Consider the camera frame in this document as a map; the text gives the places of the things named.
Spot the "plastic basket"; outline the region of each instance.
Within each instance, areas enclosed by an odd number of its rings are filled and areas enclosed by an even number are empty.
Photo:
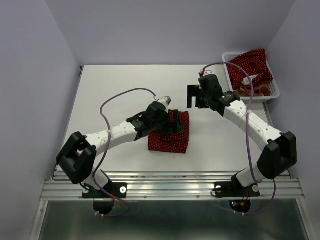
[[[246,52],[226,52],[222,55],[222,60],[224,62],[230,62],[231,60],[235,59],[236,57],[245,54]],[[280,97],[280,91],[275,79],[275,76],[273,75],[271,68],[269,66],[268,61],[266,61],[266,65],[270,71],[270,73],[272,74],[273,80],[272,82],[269,82],[267,85],[271,91],[271,95],[270,96],[254,96],[253,97],[253,102],[254,103],[265,103],[266,101],[270,100],[270,99],[277,99],[278,97]],[[229,88],[231,91],[233,91],[232,85],[231,85],[231,80],[230,80],[230,76],[229,76],[229,72],[228,72],[228,68],[227,65],[224,65],[224,70],[225,70],[225,74],[226,74],[226,78],[228,80],[228,84],[229,84]],[[242,101],[244,102],[249,102],[250,97],[249,96],[242,96],[240,97]]]

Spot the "metal frame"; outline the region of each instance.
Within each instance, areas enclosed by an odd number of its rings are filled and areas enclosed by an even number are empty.
[[[40,238],[42,225],[45,220],[46,211],[48,207],[48,201],[40,201],[38,209],[36,211],[35,219],[33,222],[30,240],[38,240]]]
[[[268,123],[274,126],[268,106],[263,104]],[[211,195],[215,182],[229,181],[236,172],[107,172],[113,182],[128,183],[128,201],[216,201]],[[291,179],[288,171],[276,178],[276,199],[296,199],[307,236],[316,239],[312,218],[305,195],[298,179]],[[261,196],[270,199],[273,182],[265,180],[259,184]],[[44,183],[40,203],[32,227],[30,240],[38,240],[49,201],[92,201],[82,198],[83,189],[73,185],[62,171],[55,171],[51,180]]]

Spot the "gray floor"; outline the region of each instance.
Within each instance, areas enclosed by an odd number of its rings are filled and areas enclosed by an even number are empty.
[[[50,202],[41,240],[304,240],[295,200],[275,200],[256,216],[238,216],[217,201],[133,202],[122,217],[94,215],[90,201]],[[251,212],[268,201],[253,201]],[[226,201],[219,203],[228,206]]]

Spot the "red polka dot cloth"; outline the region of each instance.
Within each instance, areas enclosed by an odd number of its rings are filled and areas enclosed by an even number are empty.
[[[255,76],[252,79],[253,87],[258,87],[273,80],[272,74],[267,67],[267,56],[265,49],[259,49],[254,51],[246,52],[235,59],[231,60],[230,63],[236,64],[243,68],[249,76]],[[250,84],[243,84],[242,81],[246,76],[238,68],[227,65],[229,72],[231,85],[234,90],[238,88],[250,89]]]
[[[174,111],[169,110],[170,122],[174,121]],[[179,133],[157,133],[155,131],[149,134],[149,151],[158,151],[165,153],[185,154],[189,144],[190,119],[188,111],[179,112],[181,123],[184,127],[183,132]]]

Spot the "black mount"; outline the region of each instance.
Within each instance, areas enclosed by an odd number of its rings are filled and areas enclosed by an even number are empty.
[[[224,116],[225,107],[230,103],[239,101],[240,97],[233,91],[223,92],[218,77],[209,74],[199,78],[200,85],[187,86],[187,108],[192,108],[192,98],[195,97],[195,107],[199,109],[210,108]]]
[[[110,199],[110,197],[101,190],[97,190],[88,184],[84,184],[84,187],[89,189],[89,192],[82,192],[83,199]],[[121,188],[125,188],[126,191],[121,193]],[[108,184],[103,187],[103,189],[117,198],[125,199],[127,197],[128,184],[126,182],[109,181]]]
[[[267,179],[275,179],[297,163],[297,138],[292,132],[281,133],[269,140],[257,162],[259,171]]]
[[[91,174],[96,155],[96,146],[91,146],[86,136],[77,131],[66,141],[56,157],[56,163],[73,184],[79,184]]]
[[[166,107],[160,102],[154,101],[146,111],[128,118],[126,121],[131,123],[137,131],[136,140],[148,136],[156,131],[161,134],[176,134],[184,131],[184,126],[179,117],[179,111],[173,110],[173,122],[170,122],[170,115],[166,112]]]
[[[214,183],[216,189],[213,189],[211,195],[216,198],[241,198],[249,193],[250,197],[259,197],[260,192],[257,184],[252,184],[247,187],[241,186],[234,181],[217,181]]]
[[[244,200],[230,200],[229,205],[232,210],[246,214],[251,209],[251,201],[245,201],[245,203],[241,205],[242,202],[244,202]]]

